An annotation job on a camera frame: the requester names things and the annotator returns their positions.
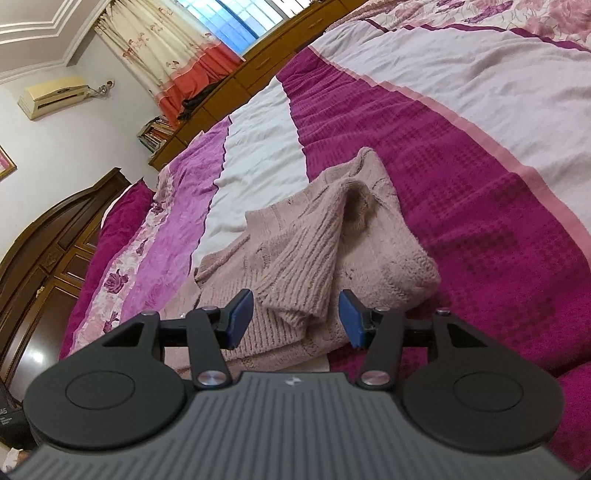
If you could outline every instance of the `cream curtain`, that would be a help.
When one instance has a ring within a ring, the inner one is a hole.
[[[95,27],[175,125],[181,102],[242,62],[175,0],[115,0]]]

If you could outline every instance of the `silver screw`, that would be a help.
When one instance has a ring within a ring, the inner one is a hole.
[[[217,387],[218,385],[222,385],[227,378],[226,374],[219,370],[205,370],[205,372],[199,374],[197,380],[201,385],[205,385],[206,387]]]
[[[390,375],[381,370],[367,370],[361,374],[361,381],[370,387],[379,387],[390,381]]]

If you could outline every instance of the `stack of books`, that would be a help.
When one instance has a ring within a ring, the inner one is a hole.
[[[161,115],[145,124],[139,131],[138,138],[148,150],[154,153],[173,135],[173,126],[168,123],[164,115]]]

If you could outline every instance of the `knit sweater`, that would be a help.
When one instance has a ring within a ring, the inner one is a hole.
[[[161,311],[178,318],[195,305],[225,305],[240,289],[255,309],[230,370],[273,371],[328,353],[348,339],[337,300],[351,289],[367,306],[410,309],[433,294],[437,266],[408,230],[381,160],[362,148],[304,190],[246,213],[246,231],[208,255]],[[166,363],[188,371],[185,349]]]

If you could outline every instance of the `gray ribbed panel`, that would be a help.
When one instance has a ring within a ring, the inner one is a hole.
[[[384,393],[343,374],[245,373],[199,394],[157,439],[111,455],[40,447],[14,480],[573,480],[544,448],[506,457],[457,452],[407,423]]]

